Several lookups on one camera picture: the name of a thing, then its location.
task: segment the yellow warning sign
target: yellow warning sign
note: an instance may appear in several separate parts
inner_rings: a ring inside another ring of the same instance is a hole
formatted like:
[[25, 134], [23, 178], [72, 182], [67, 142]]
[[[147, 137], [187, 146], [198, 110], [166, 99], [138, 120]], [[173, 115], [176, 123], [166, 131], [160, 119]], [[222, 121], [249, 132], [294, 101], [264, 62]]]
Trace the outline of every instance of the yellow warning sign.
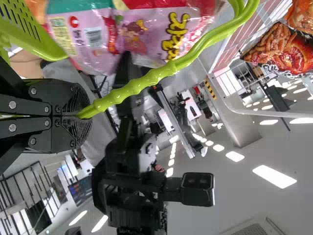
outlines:
[[209, 79], [206, 77], [205, 80], [204, 80], [204, 84], [206, 85], [207, 89], [209, 90], [211, 96], [213, 97], [214, 100], [216, 100], [216, 95], [211, 87], [211, 84], [209, 83], [208, 81]]

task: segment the staircase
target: staircase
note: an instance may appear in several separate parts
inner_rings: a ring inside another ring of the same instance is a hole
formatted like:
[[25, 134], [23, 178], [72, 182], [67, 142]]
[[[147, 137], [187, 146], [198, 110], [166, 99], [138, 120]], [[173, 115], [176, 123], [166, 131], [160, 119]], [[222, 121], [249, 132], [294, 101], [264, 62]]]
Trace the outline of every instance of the staircase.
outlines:
[[26, 209], [41, 200], [50, 217], [55, 216], [60, 202], [52, 183], [64, 160], [65, 155], [56, 155], [36, 162], [7, 178], [0, 177], [1, 235], [30, 235], [33, 229]]

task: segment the pink snack package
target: pink snack package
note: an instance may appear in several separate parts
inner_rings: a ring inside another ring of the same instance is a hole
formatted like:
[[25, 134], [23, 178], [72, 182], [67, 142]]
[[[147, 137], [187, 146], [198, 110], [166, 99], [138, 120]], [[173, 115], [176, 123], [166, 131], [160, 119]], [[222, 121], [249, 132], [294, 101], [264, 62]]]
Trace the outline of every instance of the pink snack package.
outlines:
[[115, 73], [126, 50], [133, 53], [136, 64], [152, 68], [183, 56], [214, 22], [224, 3], [192, 0], [191, 7], [188, 1], [170, 4], [168, 0], [163, 8], [125, 11], [116, 9], [110, 0], [92, 1], [50, 0], [47, 25], [74, 64], [95, 75]]

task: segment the green shopping basket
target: green shopping basket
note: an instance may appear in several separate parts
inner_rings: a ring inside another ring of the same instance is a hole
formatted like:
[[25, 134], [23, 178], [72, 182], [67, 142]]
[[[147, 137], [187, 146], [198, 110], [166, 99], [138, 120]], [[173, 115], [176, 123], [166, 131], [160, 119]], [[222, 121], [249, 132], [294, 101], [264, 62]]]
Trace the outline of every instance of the green shopping basket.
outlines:
[[48, 60], [67, 58], [65, 52], [36, 22], [23, 0], [0, 0], [0, 56], [9, 63], [3, 47], [11, 43]]

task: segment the snack bag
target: snack bag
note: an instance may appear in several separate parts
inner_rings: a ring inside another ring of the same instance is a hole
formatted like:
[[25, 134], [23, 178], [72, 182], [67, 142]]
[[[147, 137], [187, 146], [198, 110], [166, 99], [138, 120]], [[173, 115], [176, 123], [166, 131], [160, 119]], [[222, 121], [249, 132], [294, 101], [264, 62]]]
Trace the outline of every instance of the snack bag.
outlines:
[[290, 27], [313, 35], [313, 0], [293, 0], [286, 20]]
[[183, 56], [201, 37], [223, 0], [50, 0], [49, 33], [89, 74], [115, 72], [128, 50], [161, 66]]
[[242, 59], [278, 75], [300, 77], [313, 71], [313, 44], [286, 25], [276, 23]]

